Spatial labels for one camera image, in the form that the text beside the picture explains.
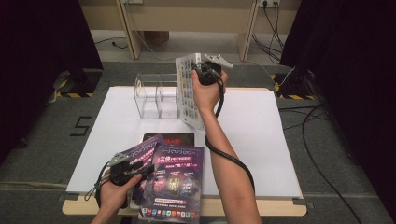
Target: person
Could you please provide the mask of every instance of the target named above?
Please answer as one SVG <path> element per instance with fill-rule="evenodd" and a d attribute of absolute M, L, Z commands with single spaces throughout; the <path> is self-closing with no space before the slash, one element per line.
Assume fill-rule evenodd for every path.
<path fill-rule="evenodd" d="M 205 125 L 206 136 L 210 144 L 231 156 L 238 158 L 233 146 L 222 130 L 214 112 L 219 100 L 219 86 L 217 83 L 204 86 L 201 85 L 198 75 L 192 71 L 192 84 L 194 102 L 198 108 Z M 226 72 L 221 71 L 221 79 L 224 85 L 228 80 Z M 219 189 L 224 214 L 227 222 L 233 223 L 262 223 L 256 204 L 254 189 L 251 186 L 248 174 L 244 169 L 220 155 L 210 152 L 213 174 Z M 102 207 L 99 209 L 93 223 L 108 223 L 115 216 L 122 205 L 128 189 L 138 182 L 140 177 L 132 178 L 128 184 L 117 187 L 111 182 L 102 186 Z"/>

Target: power outlet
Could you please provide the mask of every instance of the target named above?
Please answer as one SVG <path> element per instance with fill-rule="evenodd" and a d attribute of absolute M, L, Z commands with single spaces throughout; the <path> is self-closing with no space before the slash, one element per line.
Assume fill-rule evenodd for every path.
<path fill-rule="evenodd" d="M 279 7 L 280 0 L 260 0 L 259 7 L 264 7 L 264 1 L 267 2 L 267 7 L 275 7 L 276 4 Z"/>

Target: floor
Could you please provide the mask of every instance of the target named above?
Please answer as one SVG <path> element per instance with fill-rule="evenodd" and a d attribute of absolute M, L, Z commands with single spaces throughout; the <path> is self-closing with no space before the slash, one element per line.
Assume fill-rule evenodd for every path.
<path fill-rule="evenodd" d="M 176 57 L 194 52 L 221 54 L 237 65 L 228 71 L 229 84 L 235 87 L 264 87 L 273 91 L 270 75 L 288 73 L 291 69 L 273 63 L 253 41 L 247 61 L 241 62 L 233 34 L 171 33 L 162 46 L 148 44 L 150 49 L 144 48 L 138 60 L 131 59 L 127 48 L 113 46 L 113 41 L 120 47 L 126 46 L 123 32 L 92 31 L 92 36 L 95 42 L 100 42 L 96 46 L 105 68 L 94 96 L 57 98 L 26 137 L 27 146 L 15 148 L 0 166 L 1 223 L 91 222 L 92 216 L 62 213 L 65 187 L 89 136 L 89 132 L 81 137 L 72 137 L 70 133 L 77 131 L 75 124 L 80 116 L 90 115 L 84 125 L 93 126 L 108 86 L 131 85 L 136 72 L 171 72 Z M 267 46 L 272 39 L 270 35 L 258 35 L 258 38 Z M 264 217 L 263 222 L 358 223 L 352 210 L 361 223 L 393 223 L 363 170 L 348 157 L 340 133 L 325 108 L 315 111 L 302 132 L 302 123 L 311 108 L 295 107 L 319 105 L 318 97 L 276 101 L 278 108 L 285 108 L 279 110 L 284 134 L 308 212 L 303 217 Z M 208 222 L 223 223 L 224 220 L 202 219 L 202 223 Z"/>

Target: clear acrylic box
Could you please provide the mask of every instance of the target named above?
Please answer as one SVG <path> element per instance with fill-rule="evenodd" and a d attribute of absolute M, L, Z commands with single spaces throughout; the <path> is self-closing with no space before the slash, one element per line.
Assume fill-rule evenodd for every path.
<path fill-rule="evenodd" d="M 141 119 L 177 119 L 177 75 L 138 74 L 134 100 Z"/>

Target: hand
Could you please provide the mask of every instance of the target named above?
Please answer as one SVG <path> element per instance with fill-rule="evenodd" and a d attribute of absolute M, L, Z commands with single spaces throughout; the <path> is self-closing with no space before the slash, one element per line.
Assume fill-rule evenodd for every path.
<path fill-rule="evenodd" d="M 214 83 L 210 86 L 204 86 L 199 82 L 198 74 L 192 70 L 192 88 L 194 91 L 194 102 L 200 112 L 211 111 L 215 109 L 216 103 L 219 100 L 219 85 Z M 228 75 L 221 70 L 221 79 L 223 81 L 224 93 L 225 84 L 228 80 Z"/>
<path fill-rule="evenodd" d="M 118 213 L 120 207 L 126 199 L 126 195 L 142 178 L 142 175 L 136 175 L 131 178 L 125 185 L 117 186 L 110 180 L 102 180 L 100 192 L 101 207 L 92 223 L 109 223 Z"/>

